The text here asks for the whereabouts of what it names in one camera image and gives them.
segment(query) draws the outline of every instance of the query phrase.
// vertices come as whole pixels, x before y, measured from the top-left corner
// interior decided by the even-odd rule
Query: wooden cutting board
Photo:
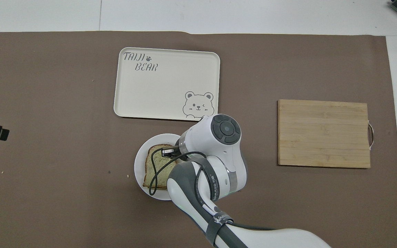
[[[278,101],[280,165],[370,168],[367,103]]]

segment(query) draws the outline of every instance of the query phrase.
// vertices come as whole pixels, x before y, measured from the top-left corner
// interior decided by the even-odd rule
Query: white floor
[[[397,13],[389,8],[389,3],[388,0],[0,0],[0,32],[174,30],[384,35],[397,118]]]

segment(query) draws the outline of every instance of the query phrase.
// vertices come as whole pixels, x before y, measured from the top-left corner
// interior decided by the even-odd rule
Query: bread slice
[[[144,187],[150,187],[151,180],[154,177],[154,168],[153,164],[151,162],[151,154],[153,154],[153,151],[162,148],[162,147],[169,147],[172,146],[170,144],[160,144],[160,145],[155,145],[151,147],[148,150],[148,155],[146,156],[145,160],[145,179],[143,181],[143,186]],[[156,171],[159,171],[160,168],[162,168],[166,163],[168,163],[171,159],[169,157],[162,157],[161,151],[156,152],[153,157],[154,164],[156,165]],[[177,161],[172,162],[170,165],[168,165],[166,168],[164,168],[157,176],[157,189],[163,189],[167,190],[167,180],[168,176],[170,175],[172,168],[177,164]]]

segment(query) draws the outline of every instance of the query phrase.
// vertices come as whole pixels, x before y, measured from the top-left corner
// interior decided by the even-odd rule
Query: white tray
[[[114,112],[199,121],[218,113],[219,78],[214,52],[127,47],[119,54]]]

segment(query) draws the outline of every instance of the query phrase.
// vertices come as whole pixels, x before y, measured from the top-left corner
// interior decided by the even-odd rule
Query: brown mat
[[[219,112],[241,125],[249,175],[217,205],[237,222],[305,229],[332,247],[397,247],[384,37],[180,32],[0,33],[0,125],[10,130],[0,141],[0,247],[208,246],[190,218],[134,179],[147,139],[193,123],[114,114],[124,47],[220,56]],[[277,166],[278,99],[366,102],[372,168]]]

